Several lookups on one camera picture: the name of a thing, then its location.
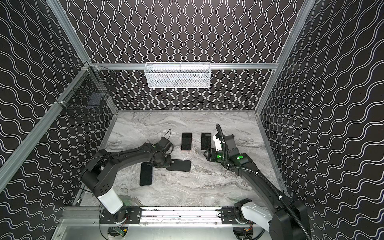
black cable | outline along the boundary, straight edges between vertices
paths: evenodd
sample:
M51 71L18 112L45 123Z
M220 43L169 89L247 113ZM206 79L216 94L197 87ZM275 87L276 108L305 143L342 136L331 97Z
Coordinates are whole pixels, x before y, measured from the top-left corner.
M93 194L93 192L91 192L91 191L88 191L88 190L86 190L86 189L84 189L84 188L82 188L82 187L80 187L80 186L78 186L81 190L83 190L83 191L86 191L86 192L90 192L90 193L92 193Z
M248 172L253 172L257 177L261 178L276 194L276 196L281 196L283 193L281 193L275 185L273 185L268 178L266 178L261 172L255 172L252 169L246 168L246 167L237 167L237 166L228 166L228 169L241 169ZM283 204L283 206L286 208L288 213L293 217L297 225L299 225L300 229L304 233L307 240L311 240L311 236L308 234L308 231L305 229L303 223L300 221L300 218L296 215L296 213L292 210L292 208L285 202L284 198L279 197L279 201Z
M101 204L99 205L99 232L100 232L101 236L102 236L104 239L109 240L108 238L104 237L104 235L101 233L101 228L100 228L101 209L100 209L100 207L101 207Z
M261 233L259 233L259 235L255 236L254 238L252 238L251 240L258 240L259 238L261 238L261 236L263 236L263 234L265 233L265 229L263 229L261 231Z
M223 143L222 144L223 162L225 162L227 160L227 151L226 151L227 144L226 144L225 139L224 139L223 130L221 130L220 124L218 124L218 123L216 124L216 130L218 132L218 136L220 138L220 142Z
M93 157L93 158L89 159L88 161L84 162L84 163L79 167L79 169L80 169L84 164L86 164L87 162L89 162L90 160L95 159L95 158L98 158L98 157L105 157L105 156L97 156L97 157Z
M168 133L169 133L169 137L170 137L170 135L172 134L172 129L169 129L168 132L167 132L166 134L164 134L163 137L165 137Z

gray marble surface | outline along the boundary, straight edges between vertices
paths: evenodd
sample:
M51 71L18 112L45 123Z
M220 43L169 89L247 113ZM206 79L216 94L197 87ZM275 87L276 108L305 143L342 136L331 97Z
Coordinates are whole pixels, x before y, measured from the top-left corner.
M247 153L278 187L253 112L120 112L107 151L132 149L145 142L154 144L171 128L169 140L175 146L172 158L192 164L190 172L154 168L152 185L143 187L139 186L140 164L127 167L117 174L113 186L116 193L126 204L138 206L232 206L244 198L265 206L244 180L203 156L201 133L216 134L216 123L225 135L235 135L240 152ZM191 151L180 150L183 132L192 132ZM98 204L90 193L81 202L81 206Z

robotic arm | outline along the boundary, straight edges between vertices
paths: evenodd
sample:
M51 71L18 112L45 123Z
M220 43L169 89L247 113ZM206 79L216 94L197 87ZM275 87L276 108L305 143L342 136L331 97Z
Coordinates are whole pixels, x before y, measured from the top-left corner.
M220 140L220 145L216 144L215 149L204 152L207 161L220 162L224 168L246 180L269 210L268 213L245 199L235 204L237 219L240 222L251 220L259 224L269 231L273 240L311 240L306 206L278 190L261 173L252 158L246 153L240 154L234 135L224 136L219 124L216 124L216 129L218 134L215 138ZM273 215L271 220L268 219L270 214Z
M239 222L250 220L257 223L269 231L273 240L311 240L305 205L278 190L261 173L250 156L246 153L240 154L234 135L224 136L219 124L216 124L216 129L216 148L205 151L204 156L208 161L219 162L224 168L246 180L269 210L268 212L251 200L244 199L235 204L236 219ZM173 144L162 137L158 143L145 143L122 152L100 150L81 172L80 179L109 211L114 222L123 223L128 220L129 214L127 207L112 188L117 172L141 162L150 162L157 168L189 171L182 168L183 164L179 164L180 161L185 162L184 160L171 159L170 153L167 153L170 148L173 149Z
M169 167L171 156L166 152L171 147L172 143L162 137L158 143L145 143L122 152L100 150L81 172L80 179L113 215L115 222L122 223L128 215L126 206L112 188L117 172L141 162L150 162L154 167Z

smartphone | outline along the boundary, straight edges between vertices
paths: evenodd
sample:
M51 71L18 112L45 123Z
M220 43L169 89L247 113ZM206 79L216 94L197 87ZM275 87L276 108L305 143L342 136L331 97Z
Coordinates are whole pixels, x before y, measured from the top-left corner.
M208 150L211 148L211 134L208 132L201 133L201 150Z
M143 162L140 170L140 186L152 184L152 165L150 162Z
M183 132L181 135L181 151L191 151L192 150L192 133Z

wavy line wallpaper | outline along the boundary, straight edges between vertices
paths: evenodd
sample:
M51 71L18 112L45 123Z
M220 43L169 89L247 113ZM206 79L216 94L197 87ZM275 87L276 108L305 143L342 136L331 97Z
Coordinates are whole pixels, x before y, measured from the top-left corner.
M253 111L271 70L213 70L210 88L149 88L144 71L120 71L111 96L120 110Z
M0 166L83 65L44 0L0 1Z
M93 62L276 62L303 0L60 0Z
M262 110L313 240L384 239L384 1L316 1Z
M80 186L78 174L97 151L112 120L75 121L63 111L0 193L0 239L51 239Z

